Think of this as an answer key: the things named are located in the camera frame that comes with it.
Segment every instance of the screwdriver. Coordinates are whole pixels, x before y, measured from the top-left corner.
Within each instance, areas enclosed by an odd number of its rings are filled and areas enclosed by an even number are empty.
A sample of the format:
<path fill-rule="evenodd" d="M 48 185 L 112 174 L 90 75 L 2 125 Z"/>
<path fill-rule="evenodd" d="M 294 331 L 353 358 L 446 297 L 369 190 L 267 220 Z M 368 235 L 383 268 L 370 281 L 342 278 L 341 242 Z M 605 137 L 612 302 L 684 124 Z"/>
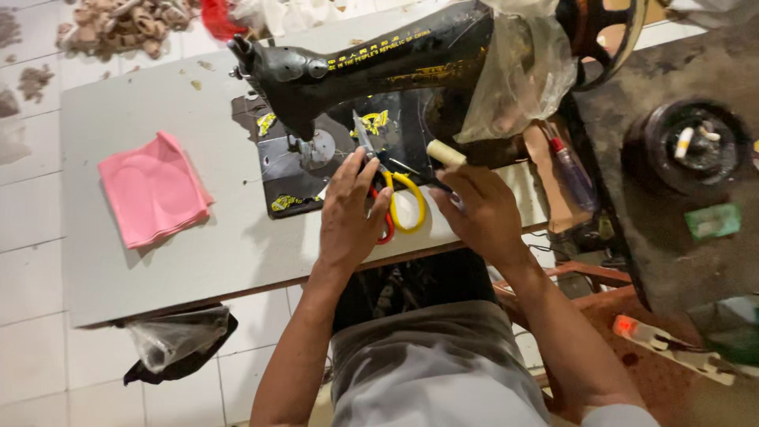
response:
<path fill-rule="evenodd" d="M 392 157 L 388 158 L 388 160 L 400 166 L 401 168 L 413 173 L 414 175 L 418 176 L 419 179 L 422 181 L 422 184 L 433 185 L 437 188 L 440 188 L 443 191 L 446 191 L 448 193 L 453 193 L 453 190 L 449 186 L 443 184 L 438 178 L 424 176 L 421 173 L 417 172 L 416 170 L 412 169 L 410 166 L 406 166 L 405 164 L 397 161 L 396 159 L 393 159 Z"/>
<path fill-rule="evenodd" d="M 598 209 L 598 200 L 596 193 L 593 191 L 591 181 L 583 173 L 580 166 L 575 162 L 569 147 L 564 144 L 561 137 L 551 127 L 551 124 L 545 120 L 540 121 L 541 128 L 546 132 L 550 140 L 553 155 L 559 161 L 559 168 L 564 176 L 564 181 L 569 187 L 569 191 L 574 196 L 577 205 L 587 212 L 595 212 Z"/>

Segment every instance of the black sewing machine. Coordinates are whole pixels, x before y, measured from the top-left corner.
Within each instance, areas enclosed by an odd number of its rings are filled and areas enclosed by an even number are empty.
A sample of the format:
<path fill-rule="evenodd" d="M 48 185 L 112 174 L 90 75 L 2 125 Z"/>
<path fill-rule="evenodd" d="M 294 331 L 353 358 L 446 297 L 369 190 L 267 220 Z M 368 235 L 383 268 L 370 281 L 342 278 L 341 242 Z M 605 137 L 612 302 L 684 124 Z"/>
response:
<path fill-rule="evenodd" d="M 596 59 L 590 65 L 581 62 L 574 90 L 592 89 L 622 66 L 643 26 L 646 6 L 647 0 L 631 0 L 628 9 L 607 11 L 603 0 L 560 1 L 556 18 L 573 55 Z M 597 37 L 614 24 L 624 24 L 625 35 L 612 56 Z M 252 131 L 255 126 L 246 118 L 251 112 L 256 117 L 273 112 L 279 122 L 268 138 L 258 141 L 269 215 L 287 217 L 321 208 L 314 196 L 342 162 L 340 153 L 355 147 L 349 136 L 352 109 L 372 123 L 375 147 L 422 173 L 432 172 L 424 148 L 435 138 L 466 154 L 470 163 L 491 169 L 525 158 L 519 138 L 511 144 L 453 141 L 492 32 L 493 11 L 473 0 L 454 2 L 405 27 L 329 54 L 293 46 L 263 47 L 236 35 L 228 47 L 239 66 L 230 75 L 245 79 L 260 98 L 255 103 L 235 100 L 233 114 Z M 530 43 L 523 44 L 522 63 L 528 68 L 534 52 Z M 597 68 L 593 75 L 588 66 Z"/>

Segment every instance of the person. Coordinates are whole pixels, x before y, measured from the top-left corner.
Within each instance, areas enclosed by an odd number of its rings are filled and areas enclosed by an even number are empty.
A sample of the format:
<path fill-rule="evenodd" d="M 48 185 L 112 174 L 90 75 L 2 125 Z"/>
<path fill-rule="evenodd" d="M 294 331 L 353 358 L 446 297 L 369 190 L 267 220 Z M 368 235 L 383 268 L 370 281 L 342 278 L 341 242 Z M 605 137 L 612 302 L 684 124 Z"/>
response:
<path fill-rule="evenodd" d="M 319 257 L 261 378 L 250 426 L 308 423 L 330 340 L 333 426 L 549 425 L 509 319 L 492 299 L 407 310 L 343 327 L 333 336 L 341 294 L 382 235 L 392 195 L 384 188 L 367 217 L 364 204 L 379 160 L 360 171 L 363 158 L 359 147 L 329 184 Z M 460 209 L 448 193 L 431 188 L 440 212 L 511 285 L 544 362 L 582 425 L 658 425 L 611 348 L 522 242 L 509 187 L 486 168 L 463 166 L 438 177 L 463 203 Z"/>

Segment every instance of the folded pink cloth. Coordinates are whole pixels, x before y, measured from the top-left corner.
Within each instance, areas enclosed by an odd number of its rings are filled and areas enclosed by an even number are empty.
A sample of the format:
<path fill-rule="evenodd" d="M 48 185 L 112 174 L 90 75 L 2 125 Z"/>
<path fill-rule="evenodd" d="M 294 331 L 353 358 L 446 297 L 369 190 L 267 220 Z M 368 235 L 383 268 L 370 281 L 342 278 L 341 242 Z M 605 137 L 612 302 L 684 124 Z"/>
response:
<path fill-rule="evenodd" d="M 164 131 L 156 135 L 144 147 L 113 154 L 97 166 L 129 249 L 207 218 L 213 203 L 176 139 Z"/>

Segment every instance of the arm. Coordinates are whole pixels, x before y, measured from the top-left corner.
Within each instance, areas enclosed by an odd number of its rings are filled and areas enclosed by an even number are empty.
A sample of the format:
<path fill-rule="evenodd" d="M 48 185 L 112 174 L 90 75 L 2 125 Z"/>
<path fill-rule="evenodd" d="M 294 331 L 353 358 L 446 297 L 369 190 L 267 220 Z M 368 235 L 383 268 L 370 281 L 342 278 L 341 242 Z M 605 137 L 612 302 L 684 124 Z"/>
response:
<path fill-rule="evenodd" d="M 340 294 L 382 235 L 391 188 L 378 195 L 367 219 L 364 201 L 376 172 L 372 159 L 358 174 L 364 149 L 345 159 L 327 188 L 319 259 L 258 386 L 250 427 L 306 425 L 324 372 Z"/>
<path fill-rule="evenodd" d="M 521 240 L 512 191 L 495 173 L 464 166 L 439 175 L 464 203 L 430 190 L 451 228 L 509 282 L 524 309 L 540 354 L 577 410 L 614 403 L 645 407 L 622 364 L 582 313 L 546 276 Z"/>

